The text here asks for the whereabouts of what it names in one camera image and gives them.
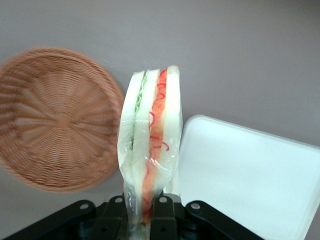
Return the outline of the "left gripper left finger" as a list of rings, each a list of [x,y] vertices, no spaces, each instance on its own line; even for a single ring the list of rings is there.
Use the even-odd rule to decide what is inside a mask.
[[[126,221],[122,195],[96,206],[79,200],[11,234],[7,240],[124,240],[121,226]]]

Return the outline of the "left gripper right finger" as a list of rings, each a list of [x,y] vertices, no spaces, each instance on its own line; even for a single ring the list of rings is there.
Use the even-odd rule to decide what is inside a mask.
[[[151,240],[261,240],[262,237],[215,209],[195,200],[185,206],[174,194],[153,201]]]

